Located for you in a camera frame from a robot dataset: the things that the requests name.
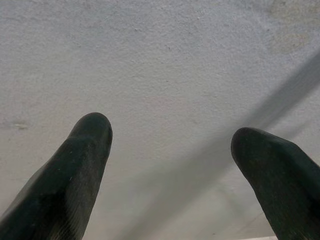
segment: concrete floor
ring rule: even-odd
[[[0,211],[101,112],[114,138],[84,240],[273,236],[230,137],[258,126],[320,162],[317,85],[276,93],[318,52],[319,14],[317,0],[2,0]]]

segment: gray floor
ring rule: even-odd
[[[320,162],[319,30],[317,0],[2,0],[0,211],[101,112],[84,240],[272,236],[230,138],[259,127]]]

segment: floor stain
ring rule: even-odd
[[[29,124],[25,120],[14,120],[14,121],[3,121],[0,122],[0,129],[18,129],[18,130],[27,130]]]
[[[281,28],[270,41],[272,54],[290,54],[311,40],[310,29],[320,28],[319,0],[274,0],[269,14]]]
[[[319,13],[319,0],[274,0],[270,8],[270,15],[286,24],[320,25]]]
[[[271,41],[271,53],[290,54],[309,42],[308,33],[276,33]]]

